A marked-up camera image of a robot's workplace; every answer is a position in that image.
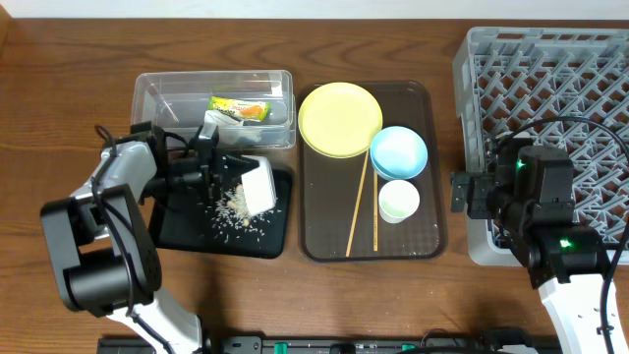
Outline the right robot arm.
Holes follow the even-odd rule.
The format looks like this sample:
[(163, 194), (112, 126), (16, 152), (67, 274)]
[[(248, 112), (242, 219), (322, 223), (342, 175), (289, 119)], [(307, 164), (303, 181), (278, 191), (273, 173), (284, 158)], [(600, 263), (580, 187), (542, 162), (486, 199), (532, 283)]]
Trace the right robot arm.
[(598, 231), (573, 220), (574, 165), (557, 147), (516, 139), (493, 170), (456, 172), (451, 209), (495, 221), (541, 296), (565, 353), (625, 353), (611, 259)]

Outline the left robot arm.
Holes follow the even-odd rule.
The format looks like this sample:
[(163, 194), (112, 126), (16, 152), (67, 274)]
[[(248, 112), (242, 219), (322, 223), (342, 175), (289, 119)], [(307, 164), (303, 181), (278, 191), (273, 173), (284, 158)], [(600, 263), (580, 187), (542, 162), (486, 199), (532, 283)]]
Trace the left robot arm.
[(157, 250), (205, 237), (228, 183), (271, 180), (268, 161), (219, 151), (217, 133), (173, 149), (173, 133), (152, 123), (120, 138), (95, 131), (104, 140), (97, 167), (39, 215), (62, 302), (126, 325), (156, 353), (207, 352), (200, 317), (162, 284)]

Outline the pink bowl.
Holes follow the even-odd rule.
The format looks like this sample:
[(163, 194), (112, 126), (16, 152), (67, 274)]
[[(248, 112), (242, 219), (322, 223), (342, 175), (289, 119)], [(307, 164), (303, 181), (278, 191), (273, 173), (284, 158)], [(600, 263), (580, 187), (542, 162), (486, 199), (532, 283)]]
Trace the pink bowl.
[(255, 160), (258, 167), (241, 176), (243, 193), (250, 216), (273, 209), (277, 197), (271, 165), (266, 157), (246, 155)]

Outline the green yellow snack wrapper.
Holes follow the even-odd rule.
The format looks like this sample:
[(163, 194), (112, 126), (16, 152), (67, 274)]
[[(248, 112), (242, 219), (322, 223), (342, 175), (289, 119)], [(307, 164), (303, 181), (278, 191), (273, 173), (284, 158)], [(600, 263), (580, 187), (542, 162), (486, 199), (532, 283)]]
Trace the green yellow snack wrapper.
[(240, 120), (261, 122), (266, 118), (270, 104), (265, 101), (213, 96), (209, 101), (208, 109)]

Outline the rice leftovers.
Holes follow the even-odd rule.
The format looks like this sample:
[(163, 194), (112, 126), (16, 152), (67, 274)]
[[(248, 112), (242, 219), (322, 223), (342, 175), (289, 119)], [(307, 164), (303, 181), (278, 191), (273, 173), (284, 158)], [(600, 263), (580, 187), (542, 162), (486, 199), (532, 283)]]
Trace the rice leftovers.
[(238, 185), (222, 194), (215, 204), (214, 215), (210, 219), (210, 230), (214, 238), (224, 244), (231, 241), (253, 241), (259, 246), (261, 241), (271, 234), (284, 212), (275, 207), (253, 215), (247, 209), (244, 187)]

